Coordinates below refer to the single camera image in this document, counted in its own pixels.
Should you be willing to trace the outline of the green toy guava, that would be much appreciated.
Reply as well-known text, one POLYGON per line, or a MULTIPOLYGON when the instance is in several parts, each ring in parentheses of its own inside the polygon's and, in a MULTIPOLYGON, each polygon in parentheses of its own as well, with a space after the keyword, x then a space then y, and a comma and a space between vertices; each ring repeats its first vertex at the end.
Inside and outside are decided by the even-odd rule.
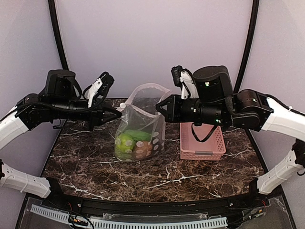
POLYGON ((133 138, 125 133, 121 133, 115 139, 115 147, 118 151, 122 153, 132 152, 135 143, 136 142, 133 140, 133 138))

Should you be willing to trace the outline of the clear dotted zip bag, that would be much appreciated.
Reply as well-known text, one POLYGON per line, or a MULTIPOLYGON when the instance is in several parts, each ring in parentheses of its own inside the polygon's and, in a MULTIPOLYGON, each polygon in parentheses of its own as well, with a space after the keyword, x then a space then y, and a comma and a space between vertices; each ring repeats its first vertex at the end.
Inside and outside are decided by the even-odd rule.
MULTIPOLYGON (((148 141, 152 144, 151 155, 144 159, 136 159, 132 150, 129 154, 133 155, 133 161, 145 160, 164 151, 166 122, 164 116, 157 112, 155 107, 159 102, 170 96, 171 92, 170 89, 156 83, 142 84, 136 87, 128 99, 121 103, 117 109, 122 113, 122 116, 115 139, 125 130, 139 130, 151 134, 151 139, 148 141)), ((115 157, 119 152, 115 147, 115 157)))

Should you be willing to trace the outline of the green toy bitter gourd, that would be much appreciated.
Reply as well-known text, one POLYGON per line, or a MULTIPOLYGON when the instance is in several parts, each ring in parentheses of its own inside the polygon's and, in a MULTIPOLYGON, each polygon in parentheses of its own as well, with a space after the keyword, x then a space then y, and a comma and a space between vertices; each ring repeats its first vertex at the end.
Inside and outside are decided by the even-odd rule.
POLYGON ((130 135, 134 141, 150 141, 151 134, 139 130, 125 130, 125 134, 130 135))

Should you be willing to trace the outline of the brown toy potato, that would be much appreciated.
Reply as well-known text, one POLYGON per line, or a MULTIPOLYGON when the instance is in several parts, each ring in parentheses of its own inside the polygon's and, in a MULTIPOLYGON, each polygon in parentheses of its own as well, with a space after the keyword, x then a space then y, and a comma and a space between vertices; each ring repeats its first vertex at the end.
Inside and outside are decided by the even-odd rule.
POLYGON ((151 155, 153 146, 147 141, 138 141, 133 149, 136 159, 144 159, 151 155))

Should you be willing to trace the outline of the green toy pear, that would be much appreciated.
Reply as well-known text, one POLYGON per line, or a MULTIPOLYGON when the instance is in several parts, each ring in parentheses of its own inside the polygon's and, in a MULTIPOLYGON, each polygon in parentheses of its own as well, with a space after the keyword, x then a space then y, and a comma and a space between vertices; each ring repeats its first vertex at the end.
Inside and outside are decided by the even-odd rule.
POLYGON ((133 161, 134 160, 133 155, 132 154, 128 154, 128 153, 120 153, 119 152, 119 153, 116 154, 116 157, 118 159, 120 159, 120 160, 123 160, 123 161, 125 161, 125 160, 133 161))

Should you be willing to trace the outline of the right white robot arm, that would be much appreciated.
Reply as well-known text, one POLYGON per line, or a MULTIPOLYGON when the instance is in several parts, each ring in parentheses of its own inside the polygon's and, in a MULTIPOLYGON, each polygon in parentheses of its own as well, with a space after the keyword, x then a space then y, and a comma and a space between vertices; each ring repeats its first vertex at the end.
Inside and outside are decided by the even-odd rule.
POLYGON ((287 156, 269 172, 250 183, 249 191, 267 195, 305 167, 305 115, 276 97, 245 89, 233 92, 228 69, 206 66, 190 72, 182 66, 171 70, 181 94, 172 94, 156 105, 168 123, 211 125, 272 131, 295 139, 287 156))

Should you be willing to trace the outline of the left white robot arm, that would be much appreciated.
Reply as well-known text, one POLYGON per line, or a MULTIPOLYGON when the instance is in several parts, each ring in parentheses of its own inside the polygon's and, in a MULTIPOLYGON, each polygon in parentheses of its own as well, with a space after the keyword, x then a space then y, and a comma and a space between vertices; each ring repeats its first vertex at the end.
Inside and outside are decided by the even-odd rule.
MULTIPOLYGON (((69 70, 50 70, 39 94, 22 98, 0 121, 0 146, 4 148, 18 136, 42 123, 55 120, 84 121, 89 131, 121 117, 121 112, 104 102, 114 78, 103 72, 84 91, 69 70)), ((57 180, 36 177, 0 164, 0 185, 48 198, 61 192, 57 180)))

